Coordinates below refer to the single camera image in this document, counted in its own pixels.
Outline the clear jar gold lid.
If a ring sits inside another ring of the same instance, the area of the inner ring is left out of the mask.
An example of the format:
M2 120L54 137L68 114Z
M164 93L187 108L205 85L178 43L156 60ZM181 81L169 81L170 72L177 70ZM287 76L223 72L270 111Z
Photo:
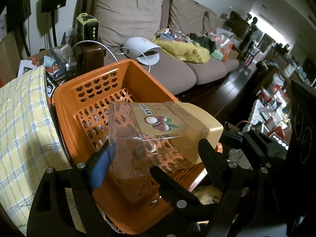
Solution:
M216 147L223 126L203 109L181 102L113 102L109 106L109 144L114 147L110 175L123 196L136 203L155 188L150 167L174 172L201 162L198 143Z

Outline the left black speaker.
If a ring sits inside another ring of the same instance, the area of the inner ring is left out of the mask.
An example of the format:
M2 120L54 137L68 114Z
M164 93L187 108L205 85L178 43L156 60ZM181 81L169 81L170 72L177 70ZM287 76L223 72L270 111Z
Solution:
M25 33L24 22L31 16L31 0L10 0L7 5L7 33L20 32L21 41L27 56L30 56Z

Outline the yellow cloth bag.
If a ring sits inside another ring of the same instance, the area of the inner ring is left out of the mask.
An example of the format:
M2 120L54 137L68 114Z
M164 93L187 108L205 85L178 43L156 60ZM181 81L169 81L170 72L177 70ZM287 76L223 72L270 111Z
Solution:
M160 46L164 53L184 62L204 64L211 58L209 50L198 43L161 41L159 38L154 38L153 43Z

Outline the green black power station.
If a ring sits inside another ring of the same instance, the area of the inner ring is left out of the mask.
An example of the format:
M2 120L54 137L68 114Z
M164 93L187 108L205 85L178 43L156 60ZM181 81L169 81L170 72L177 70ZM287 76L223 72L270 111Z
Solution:
M82 41L97 41L99 38L99 21L88 13L77 16L77 35Z

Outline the orange plastic basket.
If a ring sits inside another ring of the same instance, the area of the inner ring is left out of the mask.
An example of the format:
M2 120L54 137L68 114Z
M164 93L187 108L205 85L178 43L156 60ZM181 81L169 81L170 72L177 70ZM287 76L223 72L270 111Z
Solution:
M75 163L109 148L105 179L93 197L126 234L143 233L172 210L159 196L150 168L157 166L184 188L194 189L204 170L198 142L206 139L216 147L223 132L213 116L177 101L131 59L62 84L54 100Z

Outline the white dome device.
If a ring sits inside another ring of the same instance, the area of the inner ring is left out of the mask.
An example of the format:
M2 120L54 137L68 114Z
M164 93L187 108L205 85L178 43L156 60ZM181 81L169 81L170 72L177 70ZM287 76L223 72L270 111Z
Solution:
M146 66L155 65L160 60L161 47L142 37L129 38L121 48L128 58Z

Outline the yellow plaid tablecloth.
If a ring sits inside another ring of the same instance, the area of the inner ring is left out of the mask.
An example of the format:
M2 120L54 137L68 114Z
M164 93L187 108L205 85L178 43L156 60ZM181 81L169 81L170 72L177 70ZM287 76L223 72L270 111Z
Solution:
M45 75L40 66L1 88L1 205L22 234L45 170L71 167L49 111Z

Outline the brown sofa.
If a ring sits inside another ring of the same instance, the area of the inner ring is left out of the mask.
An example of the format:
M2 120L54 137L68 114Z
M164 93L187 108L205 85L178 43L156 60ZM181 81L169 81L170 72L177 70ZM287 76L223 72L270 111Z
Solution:
M83 0L99 22L104 62L131 58L173 94L225 77L238 67L230 49L216 58L212 33L223 19L194 0Z

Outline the brown cardboard box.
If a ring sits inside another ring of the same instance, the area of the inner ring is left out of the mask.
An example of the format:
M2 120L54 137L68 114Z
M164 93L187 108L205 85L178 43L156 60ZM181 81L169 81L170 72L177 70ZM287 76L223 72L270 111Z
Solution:
M17 77L20 55L14 32L10 32L0 46L0 76L4 84Z

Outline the brown cushion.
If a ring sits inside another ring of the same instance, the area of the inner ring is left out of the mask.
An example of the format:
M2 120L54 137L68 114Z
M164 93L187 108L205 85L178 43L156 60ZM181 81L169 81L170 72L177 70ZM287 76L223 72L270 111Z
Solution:
M202 21L202 34L208 34L217 28L222 28L224 22L224 19L218 18L216 15L206 11Z
M160 28L163 0L95 0L99 37L107 47L129 38L152 40Z
M202 33L205 12L192 0L170 0L169 27L183 34Z

